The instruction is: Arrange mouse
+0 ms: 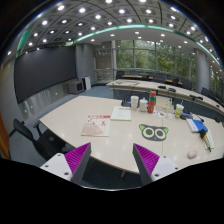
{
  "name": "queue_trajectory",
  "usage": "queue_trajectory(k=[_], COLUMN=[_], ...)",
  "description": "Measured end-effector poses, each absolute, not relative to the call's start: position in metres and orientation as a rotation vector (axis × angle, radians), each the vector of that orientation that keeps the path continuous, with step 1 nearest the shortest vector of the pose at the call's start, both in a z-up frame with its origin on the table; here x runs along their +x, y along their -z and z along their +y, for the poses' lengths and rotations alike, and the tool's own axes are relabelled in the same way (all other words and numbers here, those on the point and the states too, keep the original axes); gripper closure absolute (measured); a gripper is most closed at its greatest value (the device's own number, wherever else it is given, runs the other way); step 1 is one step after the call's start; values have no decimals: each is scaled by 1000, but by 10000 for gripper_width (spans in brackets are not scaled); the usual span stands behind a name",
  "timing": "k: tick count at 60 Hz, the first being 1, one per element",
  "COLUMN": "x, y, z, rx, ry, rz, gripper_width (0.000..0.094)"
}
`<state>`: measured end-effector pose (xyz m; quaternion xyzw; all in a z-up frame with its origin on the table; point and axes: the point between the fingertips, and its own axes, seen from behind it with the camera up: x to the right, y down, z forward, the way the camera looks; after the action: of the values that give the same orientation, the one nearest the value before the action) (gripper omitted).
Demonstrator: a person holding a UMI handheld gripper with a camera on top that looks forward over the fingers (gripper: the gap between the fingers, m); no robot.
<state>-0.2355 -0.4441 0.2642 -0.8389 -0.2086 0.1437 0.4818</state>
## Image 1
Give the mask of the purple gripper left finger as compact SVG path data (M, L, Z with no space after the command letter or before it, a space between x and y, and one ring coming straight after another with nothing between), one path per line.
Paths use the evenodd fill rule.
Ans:
M90 154L91 144L87 143L66 154L55 154L41 166L41 169L79 185Z

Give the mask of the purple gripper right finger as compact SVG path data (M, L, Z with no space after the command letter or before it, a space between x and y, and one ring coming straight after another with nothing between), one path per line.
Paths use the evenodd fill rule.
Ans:
M148 185L179 170L168 156L159 156L136 143L133 144L133 156L143 185Z

